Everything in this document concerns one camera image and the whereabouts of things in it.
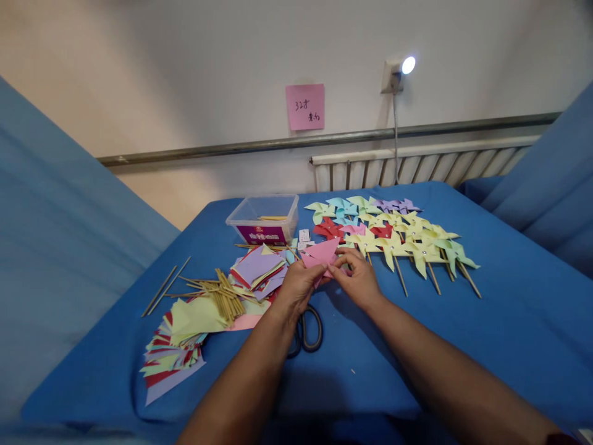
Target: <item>small paper label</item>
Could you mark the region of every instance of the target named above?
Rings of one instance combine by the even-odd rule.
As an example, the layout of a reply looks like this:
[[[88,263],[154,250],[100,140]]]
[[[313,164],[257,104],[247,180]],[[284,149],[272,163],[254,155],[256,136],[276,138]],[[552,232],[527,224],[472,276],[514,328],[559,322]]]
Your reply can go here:
[[[303,229],[298,231],[298,240],[300,242],[311,241],[311,233],[309,233],[309,229]]]
[[[281,227],[237,226],[247,244],[285,245],[284,231]]]
[[[315,241],[303,241],[297,244],[296,248],[300,252],[301,250],[306,249],[307,247],[311,247],[313,245],[315,245]]]

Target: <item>hand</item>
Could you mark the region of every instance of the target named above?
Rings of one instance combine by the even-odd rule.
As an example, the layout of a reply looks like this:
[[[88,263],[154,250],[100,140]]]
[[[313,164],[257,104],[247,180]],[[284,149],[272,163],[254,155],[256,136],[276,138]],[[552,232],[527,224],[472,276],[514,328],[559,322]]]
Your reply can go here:
[[[363,254],[357,249],[347,247],[340,247],[335,252],[342,256],[333,266],[329,266],[329,271],[352,301],[365,312],[383,302],[385,297],[377,283],[375,269],[366,262]],[[340,270],[340,267],[346,263],[352,269],[351,276],[347,276]]]
[[[313,293],[313,284],[326,270],[327,265],[317,265],[307,269],[302,260],[292,263],[288,267],[286,277],[284,277],[282,287],[272,307],[283,309],[284,315],[296,321],[309,303]],[[323,278],[321,283],[329,280],[329,278]]]

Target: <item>metal pipe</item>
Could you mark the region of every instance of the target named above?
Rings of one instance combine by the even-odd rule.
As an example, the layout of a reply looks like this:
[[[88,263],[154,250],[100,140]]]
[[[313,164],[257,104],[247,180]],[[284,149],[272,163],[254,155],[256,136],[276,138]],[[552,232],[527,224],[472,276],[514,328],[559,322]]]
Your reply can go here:
[[[398,128],[398,138],[432,136],[473,131],[503,130],[517,127],[550,125],[560,115],[559,112],[533,114],[530,116],[498,117],[476,121],[448,122],[444,124],[414,125]],[[105,156],[97,160],[106,167],[175,161],[179,159],[207,158],[210,156],[253,153],[255,151],[286,150],[323,145],[338,145],[355,142],[369,142],[393,139],[393,128],[365,130],[357,132],[334,133],[329,135],[304,136],[266,141],[241,142],[203,147],[180,148],[177,150],[149,151],[130,155]]]

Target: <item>clear plastic box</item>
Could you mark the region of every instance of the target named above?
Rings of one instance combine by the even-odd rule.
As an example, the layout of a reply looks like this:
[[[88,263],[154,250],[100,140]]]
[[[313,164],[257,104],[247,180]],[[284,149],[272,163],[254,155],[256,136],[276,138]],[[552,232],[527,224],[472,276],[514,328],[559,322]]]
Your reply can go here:
[[[292,242],[298,224],[298,195],[265,195],[245,198],[227,218],[246,244],[285,245]],[[263,216],[283,216],[265,221]]]

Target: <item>wall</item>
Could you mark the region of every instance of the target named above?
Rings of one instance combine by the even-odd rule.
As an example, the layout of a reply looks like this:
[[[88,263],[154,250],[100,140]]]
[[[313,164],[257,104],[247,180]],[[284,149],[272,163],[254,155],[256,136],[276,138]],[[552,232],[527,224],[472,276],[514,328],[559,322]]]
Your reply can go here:
[[[93,156],[291,136],[284,86],[326,85],[326,128],[392,125],[386,58],[418,65],[400,125],[564,110],[593,78],[586,0],[5,0],[0,75]],[[314,189],[300,149],[112,171],[177,227],[209,201]]]

